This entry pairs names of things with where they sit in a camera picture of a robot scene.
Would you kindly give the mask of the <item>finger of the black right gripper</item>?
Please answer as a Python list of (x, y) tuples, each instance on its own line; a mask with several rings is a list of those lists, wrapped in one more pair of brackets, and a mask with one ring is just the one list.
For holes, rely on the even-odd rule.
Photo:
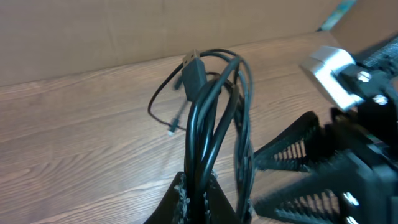
[(351, 174), (327, 168), (296, 172), (297, 180), (254, 199), (258, 216), (286, 223), (351, 223), (343, 194)]

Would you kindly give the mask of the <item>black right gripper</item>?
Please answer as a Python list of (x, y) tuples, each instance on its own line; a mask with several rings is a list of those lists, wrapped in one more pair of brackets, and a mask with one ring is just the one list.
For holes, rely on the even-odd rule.
[[(340, 221), (397, 223), (397, 38), (361, 52), (336, 77), (364, 100), (355, 111), (331, 111), (333, 139), (349, 153), (336, 183)], [(308, 111), (254, 153), (256, 169), (308, 172), (321, 139)]]

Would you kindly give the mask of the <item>black USB cable thick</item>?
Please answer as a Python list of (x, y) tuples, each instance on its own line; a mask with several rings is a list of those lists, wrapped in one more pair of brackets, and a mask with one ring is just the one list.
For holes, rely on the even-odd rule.
[(193, 215), (197, 216), (204, 206), (211, 172), (233, 123), (237, 134), (233, 156), (238, 193), (236, 216), (249, 223), (249, 196), (255, 173), (249, 117), (254, 90), (251, 69), (233, 51), (210, 49), (184, 60), (182, 75), (186, 77), (184, 85), (192, 103), (185, 129), (184, 171)]

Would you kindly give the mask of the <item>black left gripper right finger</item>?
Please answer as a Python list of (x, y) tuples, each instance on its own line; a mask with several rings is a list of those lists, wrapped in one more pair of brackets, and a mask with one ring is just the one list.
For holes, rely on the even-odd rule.
[(239, 218), (213, 174), (210, 175), (206, 188), (206, 200), (206, 214), (211, 224), (239, 224)]

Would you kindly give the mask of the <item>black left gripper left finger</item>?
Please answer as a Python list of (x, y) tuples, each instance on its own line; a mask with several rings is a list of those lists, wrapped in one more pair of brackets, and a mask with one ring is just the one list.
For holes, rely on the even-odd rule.
[(178, 172), (152, 215), (144, 224), (187, 223), (188, 197), (186, 175)]

